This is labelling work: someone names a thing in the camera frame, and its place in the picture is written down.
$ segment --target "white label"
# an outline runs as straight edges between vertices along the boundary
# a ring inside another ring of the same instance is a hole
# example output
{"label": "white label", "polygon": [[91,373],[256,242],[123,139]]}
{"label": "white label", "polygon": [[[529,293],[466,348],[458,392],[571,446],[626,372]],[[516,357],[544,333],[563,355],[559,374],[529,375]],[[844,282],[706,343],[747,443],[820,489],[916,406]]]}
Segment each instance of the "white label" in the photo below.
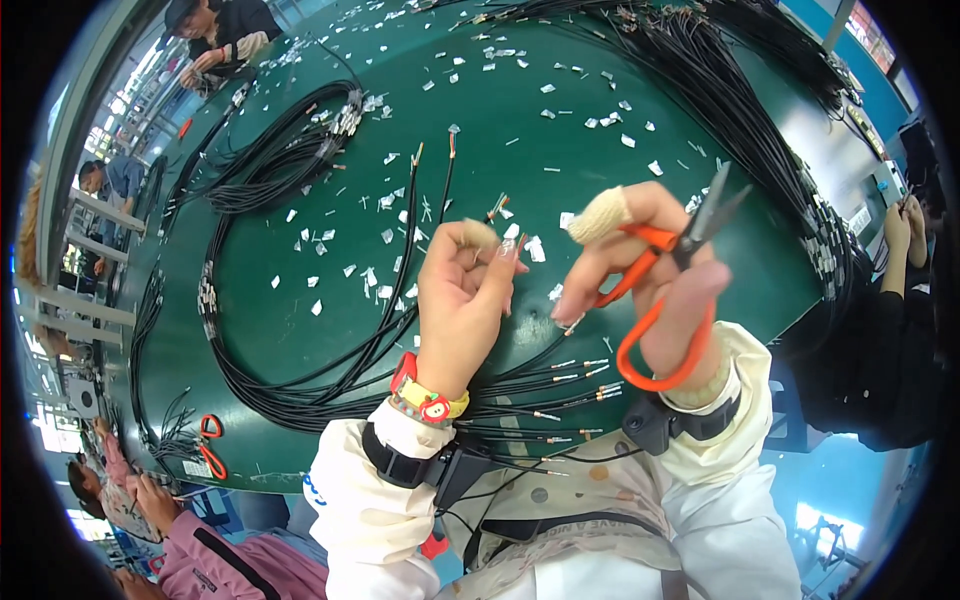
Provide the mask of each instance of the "white label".
{"label": "white label", "polygon": [[194,477],[206,477],[213,479],[213,472],[207,463],[195,463],[193,461],[183,461],[183,472]]}
{"label": "white label", "polygon": [[850,231],[853,232],[853,235],[860,235],[860,232],[869,224],[870,209],[867,208],[867,204],[864,203],[860,206],[860,209],[856,211],[856,214],[853,215],[853,218],[850,219]]}

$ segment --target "hand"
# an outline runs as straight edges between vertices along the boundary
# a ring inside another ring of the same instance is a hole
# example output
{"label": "hand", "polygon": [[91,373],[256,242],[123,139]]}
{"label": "hand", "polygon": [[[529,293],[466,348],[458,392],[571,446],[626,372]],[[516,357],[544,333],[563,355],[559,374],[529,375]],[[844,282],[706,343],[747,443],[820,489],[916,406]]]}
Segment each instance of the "hand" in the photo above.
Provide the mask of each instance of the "hand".
{"label": "hand", "polygon": [[[679,202],[659,183],[647,181],[623,189],[634,223],[681,232],[690,217]],[[564,292],[551,317],[561,325],[573,324],[593,307],[600,286],[609,274],[623,273],[647,249],[633,235],[615,231],[587,244],[564,280]],[[647,366],[659,377],[672,374],[686,357],[693,333],[704,318],[711,300],[726,289],[730,269],[714,260],[710,244],[703,246],[682,273],[668,255],[662,256],[633,290],[638,316],[645,315],[661,298],[663,309],[657,322],[640,338],[640,351]],[[706,385],[719,366],[720,351],[711,341],[700,363],[679,390]]]}
{"label": "hand", "polygon": [[207,50],[203,54],[199,55],[197,59],[193,61],[193,64],[190,65],[190,68],[197,73],[205,73],[210,68],[220,64],[223,61],[224,51],[220,48],[214,48],[213,50]]}
{"label": "hand", "polygon": [[180,85],[187,89],[194,89],[200,86],[200,78],[194,72],[192,66],[188,66],[180,72]]}
{"label": "hand", "polygon": [[908,221],[910,222],[911,239],[925,238],[926,225],[924,223],[924,212],[920,208],[920,203],[917,201],[916,196],[910,195],[904,199],[903,212],[907,215]]}
{"label": "hand", "polygon": [[183,512],[173,496],[157,485],[149,475],[140,475],[136,482],[136,494],[133,496],[138,502],[140,513],[162,536],[169,534],[174,521]]}
{"label": "hand", "polygon": [[102,440],[110,433],[110,424],[102,417],[93,418],[93,432]]}
{"label": "hand", "polygon": [[513,240],[469,219],[437,228],[417,286],[420,290],[420,356],[417,382],[456,400],[487,358],[510,315],[514,273],[530,269],[518,260]]}
{"label": "hand", "polygon": [[900,203],[887,208],[887,216],[883,219],[883,236],[890,252],[906,254],[910,248],[910,216],[906,210],[900,214]]}

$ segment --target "man in gray shirt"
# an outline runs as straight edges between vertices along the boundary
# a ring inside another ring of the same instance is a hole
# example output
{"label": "man in gray shirt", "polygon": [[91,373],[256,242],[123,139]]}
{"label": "man in gray shirt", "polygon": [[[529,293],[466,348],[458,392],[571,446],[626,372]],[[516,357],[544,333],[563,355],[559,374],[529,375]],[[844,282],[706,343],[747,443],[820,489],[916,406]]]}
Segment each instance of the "man in gray shirt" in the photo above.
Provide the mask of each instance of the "man in gray shirt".
{"label": "man in gray shirt", "polygon": [[[114,156],[109,163],[102,160],[88,160],[80,167],[80,189],[87,194],[96,194],[97,198],[110,203],[114,208],[125,214],[133,211],[133,202],[140,189],[146,169],[143,164],[129,156]],[[100,235],[105,246],[113,247],[119,226],[101,219]],[[93,267],[97,275],[107,266],[101,256]]]}

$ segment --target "black cap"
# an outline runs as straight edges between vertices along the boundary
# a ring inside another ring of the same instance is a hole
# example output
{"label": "black cap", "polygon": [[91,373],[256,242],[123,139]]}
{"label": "black cap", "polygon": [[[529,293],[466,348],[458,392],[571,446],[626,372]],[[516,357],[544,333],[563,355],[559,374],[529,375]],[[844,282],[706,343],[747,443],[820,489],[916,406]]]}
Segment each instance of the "black cap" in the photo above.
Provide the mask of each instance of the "black cap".
{"label": "black cap", "polygon": [[180,28],[180,24],[197,9],[199,4],[200,0],[173,0],[170,3],[170,6],[167,7],[167,13],[163,15],[163,23],[167,26],[167,31],[163,32],[163,36],[160,37],[160,43],[156,47],[158,51],[167,47],[177,29]]}

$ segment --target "green workbench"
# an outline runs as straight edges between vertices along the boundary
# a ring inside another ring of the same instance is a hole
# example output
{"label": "green workbench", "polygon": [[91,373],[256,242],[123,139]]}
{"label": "green workbench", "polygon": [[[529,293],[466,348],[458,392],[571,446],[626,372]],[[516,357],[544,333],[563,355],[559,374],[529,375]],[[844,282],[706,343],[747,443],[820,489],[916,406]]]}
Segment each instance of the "green workbench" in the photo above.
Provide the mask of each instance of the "green workbench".
{"label": "green workbench", "polygon": [[[343,22],[338,20],[343,16],[341,9],[331,6],[275,40],[252,61],[257,65],[279,57],[291,47],[288,38],[308,36],[308,32],[330,36],[326,46],[336,48],[342,57],[349,56],[348,63],[364,89],[372,94],[389,92],[385,104],[393,109],[389,119],[379,118],[380,110],[364,116],[347,151],[338,159],[346,170],[334,171],[327,183],[315,181],[305,196],[296,192],[283,205],[242,216],[229,234],[216,273],[221,333],[236,359],[262,380],[277,382],[315,370],[369,335],[381,317],[382,306],[374,303],[373,294],[369,300],[364,297],[360,273],[374,267],[380,283],[392,285],[394,261],[403,242],[396,228],[406,228],[397,218],[403,200],[397,200],[393,210],[378,212],[376,199],[407,186],[407,157],[424,142],[418,191],[431,203],[434,223],[420,227],[432,236],[440,213],[451,124],[457,124],[461,132],[450,190],[454,202],[446,219],[478,218],[505,192],[515,217],[510,222],[498,220],[498,232],[516,222],[523,231],[540,237],[546,254],[546,262],[530,263],[529,253],[524,253],[531,272],[516,280],[513,316],[504,321],[500,340],[485,366],[495,371],[535,355],[561,333],[549,319],[552,302],[547,295],[564,280],[579,253],[559,228],[562,211],[579,211],[605,188],[653,179],[647,164],[654,159],[663,170],[658,181],[685,203],[708,185],[715,173],[715,159],[727,159],[709,134],[655,83],[612,53],[536,22],[497,27],[485,40],[470,39],[482,31],[475,26],[449,32],[465,8],[474,10],[463,4],[435,13],[406,13],[376,28],[388,11],[401,10],[397,0],[377,11],[365,7]],[[424,29],[425,23],[431,27]],[[346,29],[336,34],[339,27]],[[497,36],[508,40],[495,42]],[[529,67],[520,68],[516,57],[486,60],[482,49],[487,46],[526,50],[523,59]],[[743,46],[734,45],[733,51],[788,143],[810,165],[821,194],[848,219],[867,201],[873,221],[861,238],[871,239],[882,221],[882,205],[858,183],[876,166],[870,150],[842,123],[830,121],[804,90],[777,68]],[[435,58],[441,52],[446,56]],[[459,82],[451,84],[444,71],[454,68],[454,57],[463,57],[466,63],[456,67]],[[482,66],[490,62],[495,62],[496,68],[483,71]],[[582,78],[569,68],[555,69],[555,62],[578,65],[589,75]],[[236,149],[254,139],[312,89],[348,77],[348,70],[343,65],[334,68],[336,64],[336,59],[313,45],[303,51],[300,62],[261,68],[258,91],[228,124],[230,146]],[[616,91],[609,88],[601,71],[613,73]],[[429,81],[435,86],[424,91],[422,87]],[[541,93],[545,84],[553,84],[556,91]],[[229,85],[201,108],[182,142],[166,149],[173,167],[164,180],[163,197],[185,160],[181,155],[196,152],[236,86]],[[622,100],[627,100],[632,110],[619,108]],[[336,110],[339,105],[326,108]],[[556,119],[540,116],[545,108],[558,113]],[[573,113],[559,114],[559,110]],[[596,129],[584,126],[587,118],[600,118],[614,110],[619,111],[623,123]],[[648,120],[656,124],[654,132],[644,129]],[[635,148],[620,142],[622,133],[636,140]],[[519,140],[507,146],[514,138]],[[226,139],[220,136],[220,150],[226,148]],[[687,140],[701,145],[708,157],[692,150]],[[388,153],[400,157],[385,165]],[[561,171],[546,172],[544,167]],[[730,189],[746,182],[734,167]],[[362,197],[370,198],[366,208],[360,202]],[[291,208],[297,215],[287,223]],[[229,392],[197,314],[197,283],[219,217],[203,200],[189,203],[180,210],[168,242],[159,246],[156,228],[161,210],[162,206],[151,215],[144,240],[131,247],[131,262],[123,274],[118,299],[119,308],[135,308],[159,256],[165,275],[163,306],[144,349],[139,374],[147,421],[158,431],[170,401],[190,387],[183,405],[195,408],[198,420],[213,413],[223,422],[224,437],[212,446],[228,468],[224,485],[297,492],[301,474],[316,452],[318,436],[272,425]],[[302,250],[295,251],[304,228],[310,229],[311,238],[314,231],[319,236],[324,230],[336,229],[335,238],[324,242],[326,254],[317,255],[315,243],[301,243]],[[396,235],[390,245],[380,237],[387,228]],[[805,252],[762,190],[753,192],[733,222],[717,236],[715,251],[734,274],[733,284],[718,302],[718,318],[743,324],[764,343],[781,334],[819,299]],[[422,257],[415,252],[412,273]],[[357,271],[344,277],[343,270],[351,264]],[[275,276],[280,277],[276,288],[271,285]],[[310,276],[320,278],[314,288],[307,286]],[[404,290],[413,281],[410,276]],[[310,312],[316,300],[323,301],[319,316]],[[615,348],[634,320],[628,300],[591,311],[550,361],[612,358],[602,338],[609,336]],[[413,349],[417,333],[415,324],[400,342],[403,349]],[[108,394],[125,413],[124,434],[132,458],[144,468],[155,468],[136,441],[127,375],[131,329],[125,328],[123,334],[124,347],[108,352]],[[402,352],[394,348],[371,374],[390,370]],[[615,369],[603,374],[608,376],[598,376],[593,386],[618,379]],[[344,400],[373,391],[358,391]],[[591,404],[579,412],[564,413],[564,422],[558,425],[611,431],[619,426],[625,404],[624,397]],[[537,425],[543,426],[543,420]],[[547,452],[530,446],[531,454]],[[171,461],[170,467],[184,475],[180,461]],[[184,475],[184,479],[219,484],[195,476]]]}

